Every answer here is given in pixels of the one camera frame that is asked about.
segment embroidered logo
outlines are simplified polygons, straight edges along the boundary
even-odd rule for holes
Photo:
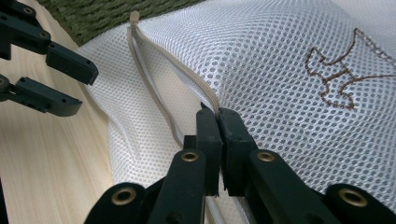
[[[348,67],[350,66],[350,62],[347,62],[348,58],[358,54],[363,54],[362,58],[368,58],[367,63],[381,63],[382,66],[390,67],[391,74],[364,74],[365,72],[361,72],[360,69],[356,69],[357,71],[351,70]],[[344,55],[328,62],[324,54],[317,47],[313,47],[306,57],[305,70],[309,76],[321,78],[325,91],[320,92],[319,95],[323,102],[337,108],[354,109],[353,95],[346,92],[346,89],[351,84],[365,79],[396,77],[394,75],[396,74],[396,62],[378,48],[361,30],[355,29],[353,42]]]

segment light wood surface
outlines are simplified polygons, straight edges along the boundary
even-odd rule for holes
[[[33,7],[52,40],[77,45],[36,1]],[[45,56],[12,47],[0,74],[15,83],[30,77],[83,101],[73,117],[58,118],[7,101],[0,103],[0,177],[10,223],[83,223],[111,187],[107,119],[84,86],[45,64]]]

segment zipper end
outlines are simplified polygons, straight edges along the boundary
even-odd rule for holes
[[[133,27],[135,27],[137,25],[137,23],[139,22],[139,18],[140,18],[140,13],[139,11],[132,11],[131,15],[129,16],[129,21],[131,22],[131,25]]]

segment green textured fabric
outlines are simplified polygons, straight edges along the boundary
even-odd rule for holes
[[[150,18],[203,0],[37,0],[79,45],[129,20],[133,10]]]

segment white inner fabric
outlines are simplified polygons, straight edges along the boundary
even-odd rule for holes
[[[337,4],[346,13],[324,0],[206,1],[138,26],[210,85],[221,106],[239,112],[258,146],[278,152],[309,187],[348,183],[395,212],[396,28],[375,34],[352,5]],[[396,13],[387,15],[394,21]],[[99,68],[89,92],[110,117],[114,181],[147,187],[180,148],[138,74],[126,27],[78,52]],[[199,101],[158,52],[139,46],[177,126],[194,134]],[[247,222],[224,198],[216,199],[217,223]]]

